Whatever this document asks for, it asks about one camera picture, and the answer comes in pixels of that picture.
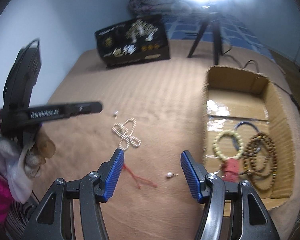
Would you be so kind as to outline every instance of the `white wall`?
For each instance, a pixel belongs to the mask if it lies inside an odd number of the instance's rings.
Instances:
[[[294,0],[230,0],[224,13],[239,18],[258,39],[300,63],[300,11]]]
[[[0,16],[0,108],[21,47],[41,40],[42,67],[30,104],[45,104],[80,54],[96,47],[94,32],[131,18],[128,1],[12,0]]]

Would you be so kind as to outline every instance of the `blue gripper pad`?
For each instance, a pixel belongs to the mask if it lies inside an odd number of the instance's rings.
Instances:
[[[115,186],[117,185],[123,167],[123,163],[124,163],[124,152],[123,150],[120,150],[105,180],[105,190],[104,193],[102,194],[102,197],[104,198],[105,202],[108,201],[109,198],[111,198],[113,195]]]
[[[197,174],[195,173],[188,157],[184,152],[181,153],[181,167],[183,169],[185,178],[187,179],[192,197],[200,203],[203,198],[201,193],[200,180],[197,177]]]

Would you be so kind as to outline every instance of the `black product box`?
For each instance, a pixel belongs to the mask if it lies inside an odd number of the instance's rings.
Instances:
[[[170,59],[161,19],[161,15],[149,15],[96,31],[101,59],[108,67]]]

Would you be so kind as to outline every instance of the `blue bracelet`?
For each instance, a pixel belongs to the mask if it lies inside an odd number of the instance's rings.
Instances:
[[[248,124],[248,125],[252,126],[256,130],[257,133],[260,132],[259,129],[253,123],[248,122],[248,121],[239,122],[237,125],[235,125],[234,130],[236,131],[238,129],[238,127],[243,124]],[[232,142],[233,142],[234,148],[238,151],[239,146],[237,145],[237,141],[235,139],[232,139]],[[256,153],[258,153],[260,150],[261,150],[261,145],[259,145],[258,148],[256,149]]]

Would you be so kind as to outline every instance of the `beige bed sheet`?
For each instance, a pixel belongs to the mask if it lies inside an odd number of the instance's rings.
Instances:
[[[187,149],[201,161],[201,90],[213,55],[212,43],[200,42],[196,56],[187,59],[191,45],[192,41],[172,40],[170,60],[113,70],[106,70],[95,50],[83,53],[49,102],[100,100],[104,109],[100,114],[44,125],[57,151],[47,160],[34,192],[41,198],[56,178],[75,180],[97,170],[118,147],[119,138],[111,131],[114,123],[133,117],[137,120],[134,135],[142,144],[125,152],[125,163],[137,175],[156,182],[158,188],[142,185],[137,189],[127,171],[122,171],[114,196],[101,205],[109,238],[193,239],[202,209],[191,197],[180,154]],[[280,68],[268,58],[237,47],[229,54],[242,64],[258,61],[262,73],[290,92]],[[220,64],[237,66],[230,57],[221,57]],[[255,70],[254,65],[247,68]],[[289,201],[270,214],[281,240],[286,240],[300,207],[300,117],[289,96],[280,92],[296,150],[295,183]],[[114,111],[119,112],[117,120]],[[167,180],[168,171],[180,176]],[[78,201],[75,229],[77,240],[83,239]]]

